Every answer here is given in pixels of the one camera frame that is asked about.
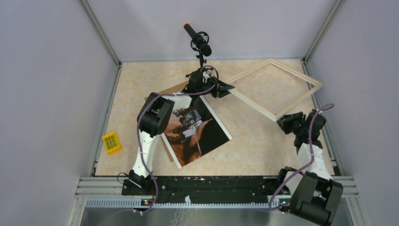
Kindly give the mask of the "light wooden picture frame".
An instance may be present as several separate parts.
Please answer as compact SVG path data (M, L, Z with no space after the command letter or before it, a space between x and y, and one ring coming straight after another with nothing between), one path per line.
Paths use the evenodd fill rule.
M273 122L288 114L311 97L323 83L294 69L267 59L244 70L226 83L234 86L229 92Z

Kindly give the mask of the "glossy printed photo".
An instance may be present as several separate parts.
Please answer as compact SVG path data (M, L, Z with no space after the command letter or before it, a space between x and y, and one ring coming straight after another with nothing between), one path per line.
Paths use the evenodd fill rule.
M179 169L232 140L204 97L174 110L168 126L161 137Z

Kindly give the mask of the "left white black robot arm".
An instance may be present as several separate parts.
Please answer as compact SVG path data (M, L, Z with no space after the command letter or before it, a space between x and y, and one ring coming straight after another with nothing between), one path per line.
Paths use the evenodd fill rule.
M214 98L222 98L229 94L233 85L212 75L211 68L202 68L192 72L187 84L177 92L158 94L152 92L146 99L137 117L138 153L134 166L128 174L127 181L139 194L150 191L153 179L153 157L158 140L167 130L172 112L187 109L197 98L210 94Z

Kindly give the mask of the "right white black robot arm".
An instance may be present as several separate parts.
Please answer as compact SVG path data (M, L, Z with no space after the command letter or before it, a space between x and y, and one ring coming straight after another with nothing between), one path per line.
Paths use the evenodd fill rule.
M332 179L323 159L319 136L326 122L315 109L308 115L299 112L277 121L285 134L295 135L294 147L302 167L281 169L276 188L291 194L287 208L291 214L319 226L332 225L343 194L343 185Z

